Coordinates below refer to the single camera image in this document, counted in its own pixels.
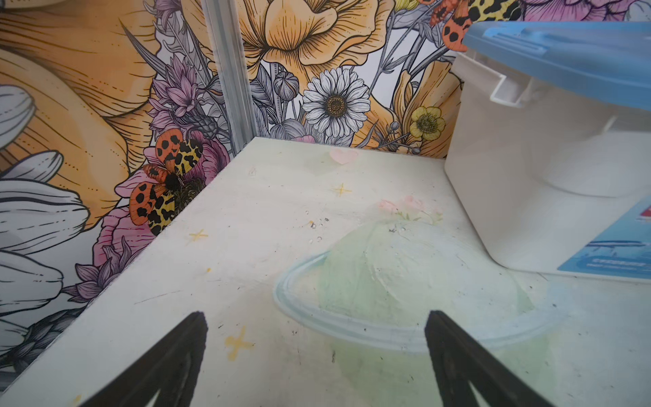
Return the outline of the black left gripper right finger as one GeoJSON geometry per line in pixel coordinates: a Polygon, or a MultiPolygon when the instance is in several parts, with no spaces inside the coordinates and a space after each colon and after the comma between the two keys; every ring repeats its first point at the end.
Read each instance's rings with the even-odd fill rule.
{"type": "Polygon", "coordinates": [[[444,312],[429,314],[425,336],[443,405],[478,406],[475,393],[490,406],[551,405],[444,312]]]}

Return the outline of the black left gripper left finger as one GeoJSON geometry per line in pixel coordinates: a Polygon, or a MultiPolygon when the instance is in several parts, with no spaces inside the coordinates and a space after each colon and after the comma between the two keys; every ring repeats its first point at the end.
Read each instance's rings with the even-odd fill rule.
{"type": "Polygon", "coordinates": [[[208,330],[204,313],[191,313],[83,405],[191,405],[208,330]]]}

